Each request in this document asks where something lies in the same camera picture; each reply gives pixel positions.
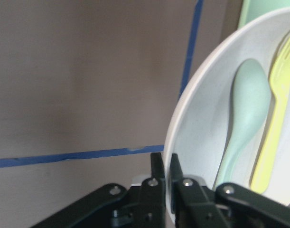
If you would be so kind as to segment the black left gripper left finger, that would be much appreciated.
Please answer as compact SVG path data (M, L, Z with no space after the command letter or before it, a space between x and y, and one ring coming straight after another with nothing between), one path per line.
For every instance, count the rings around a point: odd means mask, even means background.
M160 152L150 154L151 162L151 185L165 185L164 164Z

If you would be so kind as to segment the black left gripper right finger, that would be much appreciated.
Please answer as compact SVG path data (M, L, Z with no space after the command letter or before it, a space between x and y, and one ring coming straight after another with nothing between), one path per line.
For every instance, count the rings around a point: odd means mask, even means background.
M173 185L174 183L178 182L181 178L183 178L183 172L180 166L178 155L176 153L173 153L171 156L169 168L170 184Z

